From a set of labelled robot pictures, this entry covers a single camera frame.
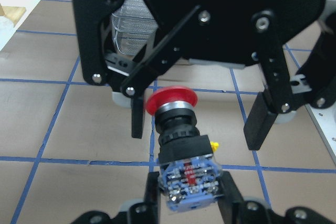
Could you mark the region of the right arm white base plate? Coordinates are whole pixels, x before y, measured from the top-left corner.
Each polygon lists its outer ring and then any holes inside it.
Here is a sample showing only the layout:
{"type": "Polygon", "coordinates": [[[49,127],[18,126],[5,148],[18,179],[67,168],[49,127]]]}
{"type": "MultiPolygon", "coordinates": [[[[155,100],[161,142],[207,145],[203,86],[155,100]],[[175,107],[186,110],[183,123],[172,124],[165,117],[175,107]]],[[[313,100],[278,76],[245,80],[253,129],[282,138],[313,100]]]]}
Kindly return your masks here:
{"type": "Polygon", "coordinates": [[[335,103],[327,109],[315,109],[310,105],[306,108],[335,163],[335,103]]]}

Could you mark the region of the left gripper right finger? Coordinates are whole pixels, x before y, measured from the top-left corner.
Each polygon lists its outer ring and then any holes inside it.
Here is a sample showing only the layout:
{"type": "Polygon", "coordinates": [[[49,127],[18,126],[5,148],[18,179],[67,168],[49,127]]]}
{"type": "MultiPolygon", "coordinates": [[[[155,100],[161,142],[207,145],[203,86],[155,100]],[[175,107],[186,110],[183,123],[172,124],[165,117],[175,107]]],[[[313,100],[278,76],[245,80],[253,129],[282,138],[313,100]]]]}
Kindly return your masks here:
{"type": "Polygon", "coordinates": [[[259,199],[245,199],[227,171],[219,176],[219,188],[223,195],[217,204],[224,223],[333,223],[308,207],[292,207],[281,216],[259,199]]]}

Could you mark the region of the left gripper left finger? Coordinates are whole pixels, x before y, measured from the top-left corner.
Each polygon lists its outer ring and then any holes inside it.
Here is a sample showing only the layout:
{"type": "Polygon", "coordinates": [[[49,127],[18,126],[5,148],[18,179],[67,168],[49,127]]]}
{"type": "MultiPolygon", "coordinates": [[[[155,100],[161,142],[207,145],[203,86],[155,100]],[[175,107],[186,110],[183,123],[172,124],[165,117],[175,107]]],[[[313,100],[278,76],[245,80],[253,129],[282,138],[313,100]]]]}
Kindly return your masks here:
{"type": "Polygon", "coordinates": [[[149,172],[143,198],[124,202],[114,217],[103,211],[91,210],[72,223],[159,223],[161,196],[158,177],[158,172],[149,172]]]}

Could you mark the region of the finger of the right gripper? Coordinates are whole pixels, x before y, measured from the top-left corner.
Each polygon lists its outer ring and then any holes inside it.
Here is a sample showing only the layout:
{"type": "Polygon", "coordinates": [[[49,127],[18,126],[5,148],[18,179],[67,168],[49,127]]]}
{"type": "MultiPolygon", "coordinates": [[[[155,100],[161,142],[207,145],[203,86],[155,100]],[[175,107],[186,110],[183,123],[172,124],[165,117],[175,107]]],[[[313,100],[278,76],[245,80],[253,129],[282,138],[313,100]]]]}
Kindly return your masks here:
{"type": "Polygon", "coordinates": [[[117,54],[112,40],[112,14],[128,1],[72,0],[72,6],[84,80],[90,85],[108,84],[130,100],[132,137],[141,138],[144,91],[180,59],[181,54],[173,49],[177,40],[191,30],[199,7],[182,11],[184,0],[143,0],[158,28],[129,60],[117,54]]]}
{"type": "Polygon", "coordinates": [[[261,148],[267,134],[279,114],[289,113],[293,105],[293,93],[283,43],[277,34],[278,23],[273,11],[266,9],[252,17],[256,37],[256,54],[262,69],[264,91],[257,94],[244,125],[248,149],[261,148]]]}

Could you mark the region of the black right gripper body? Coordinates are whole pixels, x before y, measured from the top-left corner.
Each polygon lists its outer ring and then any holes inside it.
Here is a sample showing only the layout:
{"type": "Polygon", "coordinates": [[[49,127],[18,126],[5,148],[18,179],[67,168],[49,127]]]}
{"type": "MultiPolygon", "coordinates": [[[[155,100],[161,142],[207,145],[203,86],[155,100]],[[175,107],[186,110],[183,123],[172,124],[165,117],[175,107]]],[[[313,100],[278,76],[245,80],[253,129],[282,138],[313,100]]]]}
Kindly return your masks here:
{"type": "Polygon", "coordinates": [[[195,42],[190,58],[251,66],[256,50],[253,16],[271,11],[285,44],[322,14],[326,0],[144,0],[158,27],[168,33],[194,7],[210,13],[210,39],[195,42]]]}

